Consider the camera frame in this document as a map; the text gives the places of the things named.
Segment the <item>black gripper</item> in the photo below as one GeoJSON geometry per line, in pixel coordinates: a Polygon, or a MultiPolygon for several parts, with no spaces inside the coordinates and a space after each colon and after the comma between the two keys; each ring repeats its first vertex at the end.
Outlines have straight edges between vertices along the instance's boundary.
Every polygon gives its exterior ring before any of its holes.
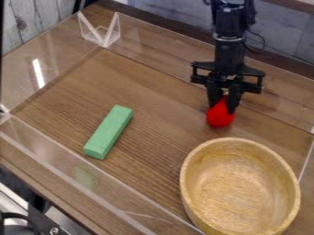
{"type": "Polygon", "coordinates": [[[224,96],[222,88],[229,88],[228,109],[233,114],[240,106],[244,92],[260,94],[265,72],[242,65],[234,73],[216,70],[214,62],[193,62],[190,81],[206,85],[209,105],[214,107],[224,96]]]}

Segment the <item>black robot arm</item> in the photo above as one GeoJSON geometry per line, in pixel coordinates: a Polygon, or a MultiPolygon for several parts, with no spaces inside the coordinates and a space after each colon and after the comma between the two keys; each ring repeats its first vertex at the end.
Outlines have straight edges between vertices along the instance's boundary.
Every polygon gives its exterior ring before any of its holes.
{"type": "Polygon", "coordinates": [[[206,87],[209,106],[214,107],[226,98],[228,112],[233,114],[240,106],[244,93],[260,94],[265,72],[246,65],[246,39],[250,27],[256,24],[254,0],[232,3],[228,0],[212,0],[216,60],[193,62],[190,81],[206,87]]]}

